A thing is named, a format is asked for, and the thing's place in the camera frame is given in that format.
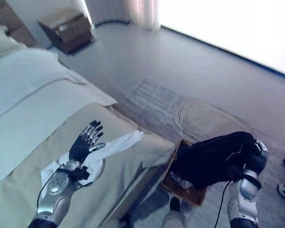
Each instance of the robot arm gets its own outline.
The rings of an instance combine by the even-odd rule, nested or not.
[[[69,152],[69,161],[62,169],[57,169],[47,184],[47,192],[39,203],[37,212],[29,228],[56,228],[67,215],[73,193],[81,188],[78,180],[87,180],[87,167],[82,166],[86,157],[93,151],[105,147],[95,144],[103,135],[100,122],[91,122],[80,134]]]
[[[262,188],[257,180],[267,161],[267,148],[261,141],[256,141],[259,156],[248,159],[243,178],[229,187],[228,217],[231,228],[257,228],[256,200]]]

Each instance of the bed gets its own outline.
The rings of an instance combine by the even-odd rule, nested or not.
[[[9,21],[2,19],[6,13]],[[19,24],[11,27],[10,21]],[[104,126],[103,142],[136,129],[144,136],[105,159],[97,181],[73,195],[60,227],[99,227],[120,219],[157,167],[169,159],[174,145],[114,109],[112,97],[61,65],[55,53],[36,48],[38,43],[4,1],[0,25],[11,35],[21,29],[13,37],[25,44],[0,39],[0,44],[6,42],[0,52],[0,227],[28,226],[36,212],[41,170],[68,152],[94,119]]]

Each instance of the white bedsheet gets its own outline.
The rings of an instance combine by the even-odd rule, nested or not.
[[[22,50],[0,59],[0,66],[0,181],[78,110],[116,103],[49,51]]]

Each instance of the gray rug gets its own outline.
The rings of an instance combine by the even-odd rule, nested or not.
[[[185,99],[186,97],[167,88],[144,80],[120,105],[139,120],[139,124],[171,142],[177,143],[180,138],[187,138],[195,142],[196,140],[183,133],[173,120],[175,111]],[[263,184],[257,201],[260,227],[285,228],[285,199],[276,190],[277,184],[285,184],[283,163],[285,145],[258,130],[254,130],[254,136],[262,140],[269,150],[267,166],[260,175]],[[169,210],[170,199],[170,195],[158,187],[163,170],[164,168],[154,177],[142,196],[130,209],[130,225],[132,227],[161,227],[163,217]],[[214,226],[224,186],[225,183],[210,186],[205,201],[200,207],[181,204],[181,211],[187,218],[189,228],[211,228]],[[227,203],[228,191],[224,197],[218,228],[229,227]]]

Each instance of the black cable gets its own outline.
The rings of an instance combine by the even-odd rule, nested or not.
[[[89,183],[87,183],[87,184],[81,184],[81,183],[79,183],[79,182],[77,181],[77,184],[78,184],[80,187],[77,188],[76,190],[79,190],[79,189],[81,189],[81,188],[88,187],[88,186],[92,185],[92,184],[93,184],[93,181],[91,181],[91,182],[89,182]]]
[[[55,175],[55,173],[57,172],[57,170],[52,174],[52,176],[48,179],[48,181],[43,185],[43,187],[41,188],[39,194],[38,194],[38,198],[37,198],[37,210],[38,210],[38,206],[39,206],[39,198],[40,198],[40,195],[43,191],[43,189],[46,187],[46,185],[48,184],[49,180],[52,179],[52,177]]]
[[[221,202],[220,202],[220,207],[219,207],[219,210],[218,210],[219,213],[218,213],[217,221],[215,222],[214,228],[217,227],[217,224],[218,224],[218,221],[219,221],[218,219],[219,219],[220,210],[222,209],[222,205],[223,205],[223,200],[224,200],[225,191],[226,191],[228,185],[231,183],[231,181],[232,181],[232,180],[230,180],[230,181],[228,182],[228,184],[226,184],[226,186],[225,186],[225,188],[224,188],[223,195],[222,195],[222,200],[221,200]]]

